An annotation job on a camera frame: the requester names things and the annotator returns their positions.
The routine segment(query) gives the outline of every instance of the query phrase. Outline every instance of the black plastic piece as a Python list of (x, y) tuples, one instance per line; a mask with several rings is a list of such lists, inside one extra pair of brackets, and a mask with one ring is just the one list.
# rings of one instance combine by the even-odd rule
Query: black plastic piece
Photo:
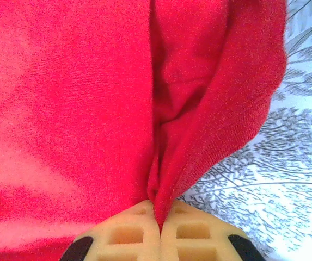
[(250, 240), (240, 235), (229, 235), (228, 239), (242, 261), (266, 261)]
[(59, 261), (84, 261), (94, 239), (84, 237), (73, 242)]

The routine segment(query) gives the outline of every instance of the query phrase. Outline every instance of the gray leaf pattern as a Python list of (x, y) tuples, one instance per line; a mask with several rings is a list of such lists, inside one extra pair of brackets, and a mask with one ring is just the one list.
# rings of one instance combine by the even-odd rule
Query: gray leaf pattern
[(264, 126), (179, 198), (243, 229), (265, 257), (312, 242), (312, 0), (288, 9), (288, 67)]

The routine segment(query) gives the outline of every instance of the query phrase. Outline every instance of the patterned bedding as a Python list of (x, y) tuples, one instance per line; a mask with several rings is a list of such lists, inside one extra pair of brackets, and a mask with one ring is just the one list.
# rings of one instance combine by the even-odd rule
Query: patterned bedding
[(265, 256), (312, 260), (312, 0), (288, 8), (289, 65), (265, 125), (180, 199), (245, 230)]

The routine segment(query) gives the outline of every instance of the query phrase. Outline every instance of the red sweater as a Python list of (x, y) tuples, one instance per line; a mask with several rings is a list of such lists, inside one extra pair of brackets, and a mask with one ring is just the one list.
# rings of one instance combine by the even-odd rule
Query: red sweater
[(0, 0), (0, 260), (173, 200), (253, 138), (284, 0)]

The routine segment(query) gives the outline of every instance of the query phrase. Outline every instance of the red knit fabric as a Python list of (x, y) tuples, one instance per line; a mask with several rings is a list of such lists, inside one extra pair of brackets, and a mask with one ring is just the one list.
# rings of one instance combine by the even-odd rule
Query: red knit fabric
[(284, 0), (0, 0), (0, 260), (174, 198), (260, 129)]

